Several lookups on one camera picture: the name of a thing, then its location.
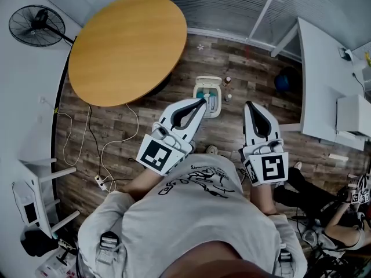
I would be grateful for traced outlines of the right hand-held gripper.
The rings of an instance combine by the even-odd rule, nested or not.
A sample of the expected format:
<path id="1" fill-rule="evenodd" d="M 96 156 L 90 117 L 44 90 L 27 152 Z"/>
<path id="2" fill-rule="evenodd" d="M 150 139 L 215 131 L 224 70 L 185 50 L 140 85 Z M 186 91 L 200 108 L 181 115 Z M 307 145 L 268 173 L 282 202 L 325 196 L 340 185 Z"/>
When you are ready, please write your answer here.
<path id="1" fill-rule="evenodd" d="M 246 146 L 239 152 L 251 185 L 271 185 L 286 181 L 288 153 L 283 150 L 284 142 L 273 114 L 265 107 L 247 101 L 243 109 L 243 128 Z M 257 144 L 261 139 L 267 142 Z"/>

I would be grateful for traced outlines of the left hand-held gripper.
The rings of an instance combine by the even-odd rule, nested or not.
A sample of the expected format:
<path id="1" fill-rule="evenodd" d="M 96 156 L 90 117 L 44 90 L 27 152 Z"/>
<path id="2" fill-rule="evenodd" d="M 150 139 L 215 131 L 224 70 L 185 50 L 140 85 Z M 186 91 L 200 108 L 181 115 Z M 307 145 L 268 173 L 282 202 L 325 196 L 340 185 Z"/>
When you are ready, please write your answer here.
<path id="1" fill-rule="evenodd" d="M 166 107 L 160 123 L 155 122 L 152 133 L 144 136 L 136 161 L 161 176 L 168 175 L 192 151 L 190 141 L 206 109 L 204 98 L 188 98 Z M 181 120 L 189 113 L 192 115 L 182 126 Z"/>

